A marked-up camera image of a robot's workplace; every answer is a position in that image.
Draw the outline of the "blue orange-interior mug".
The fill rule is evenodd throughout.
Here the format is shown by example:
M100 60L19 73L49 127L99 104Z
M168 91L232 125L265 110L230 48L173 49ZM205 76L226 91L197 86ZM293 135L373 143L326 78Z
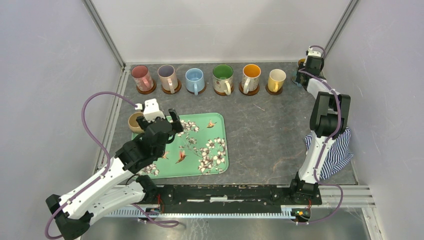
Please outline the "blue orange-interior mug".
M298 67L298 69L296 70L296 71L294 71L293 73L292 73L292 75L291 75L291 81L297 86L297 87L302 87L302 84L301 83L299 83L299 82L297 82L296 81L296 79L297 79L297 73L298 73L298 70L299 70L299 68L302 68L303 66L304 66L304 62L305 62L305 58L301 58L298 62L297 62L297 67Z

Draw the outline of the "beige mug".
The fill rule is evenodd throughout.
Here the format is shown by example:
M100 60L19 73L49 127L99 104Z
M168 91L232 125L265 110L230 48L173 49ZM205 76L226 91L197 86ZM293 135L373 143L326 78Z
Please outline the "beige mug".
M141 134L144 132L144 130L140 127L140 125L137 122L137 118L138 117L142 117L143 113L138 111L133 113L129 118L128 118L128 127L131 130L132 133L134 134Z

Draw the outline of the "cream yellow-handled mug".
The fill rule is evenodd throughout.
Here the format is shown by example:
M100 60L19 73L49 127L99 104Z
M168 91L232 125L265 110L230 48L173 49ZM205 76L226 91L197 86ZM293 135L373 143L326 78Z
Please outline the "cream yellow-handled mug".
M268 88L272 92L277 92L280 88L283 87L286 77L286 73L281 69L271 70L267 81Z

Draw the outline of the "dark wooden coaster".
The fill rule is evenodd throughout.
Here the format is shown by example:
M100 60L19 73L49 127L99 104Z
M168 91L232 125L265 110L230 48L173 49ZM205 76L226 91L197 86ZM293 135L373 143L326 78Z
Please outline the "dark wooden coaster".
M268 94L276 96L276 95L280 95L283 92L283 88L281 87L278 91L273 92L269 89L268 85L265 86L265 89L267 91Z

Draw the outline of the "purple interior mug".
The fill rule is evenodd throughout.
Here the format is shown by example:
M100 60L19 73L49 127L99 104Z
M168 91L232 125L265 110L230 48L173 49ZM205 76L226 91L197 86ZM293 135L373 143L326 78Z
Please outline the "purple interior mug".
M175 68L172 65L165 64L158 68L157 74L159 76L161 86L174 93L178 86L178 78Z

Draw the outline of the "light blue mug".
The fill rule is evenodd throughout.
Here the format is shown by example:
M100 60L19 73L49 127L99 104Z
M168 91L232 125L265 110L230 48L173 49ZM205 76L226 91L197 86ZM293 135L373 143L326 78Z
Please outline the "light blue mug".
M206 85L204 73L199 68L190 68L185 73L186 89L195 92L196 94L201 91Z

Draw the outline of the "pink mug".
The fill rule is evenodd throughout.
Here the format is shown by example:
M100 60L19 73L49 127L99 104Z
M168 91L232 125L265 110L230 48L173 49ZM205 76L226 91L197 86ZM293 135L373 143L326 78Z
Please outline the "pink mug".
M131 70L131 76L134 79L136 87L142 91L148 91L153 87L155 82L150 74L150 71L145 65L136 65Z

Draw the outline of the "orange interior mug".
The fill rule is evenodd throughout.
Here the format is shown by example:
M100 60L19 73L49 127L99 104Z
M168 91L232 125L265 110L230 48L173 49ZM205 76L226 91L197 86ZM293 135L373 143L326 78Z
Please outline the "orange interior mug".
M247 94L257 88L260 81L261 69L256 64L247 64L242 70L243 76L241 84L243 91Z

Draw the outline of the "green interior floral mug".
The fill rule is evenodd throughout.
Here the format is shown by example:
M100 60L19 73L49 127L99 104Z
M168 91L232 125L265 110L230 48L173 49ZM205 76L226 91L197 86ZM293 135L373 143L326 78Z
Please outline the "green interior floral mug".
M219 92L233 85L234 70L227 64L219 64L213 68L213 88Z

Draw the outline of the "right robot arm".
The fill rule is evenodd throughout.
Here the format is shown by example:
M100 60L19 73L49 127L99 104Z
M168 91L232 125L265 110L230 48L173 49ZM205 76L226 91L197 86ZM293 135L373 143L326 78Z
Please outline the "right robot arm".
M324 58L309 54L298 65L296 83L313 95L315 103L309 120L311 142L305 161L290 183L289 199L302 204L315 198L325 159L339 135L347 128L351 97L337 92L320 77Z

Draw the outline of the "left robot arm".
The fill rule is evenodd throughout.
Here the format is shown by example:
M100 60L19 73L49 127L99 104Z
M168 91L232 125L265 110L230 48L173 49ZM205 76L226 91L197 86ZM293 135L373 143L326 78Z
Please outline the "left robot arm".
M134 139L126 142L104 169L64 195L52 194L46 199L51 212L50 225L55 222L60 237L75 240L105 215L129 204L153 203L158 188L148 175L138 173L153 164L166 152L166 145L183 132L176 110L168 110L171 120L162 111L147 119L147 112L137 118L143 129Z

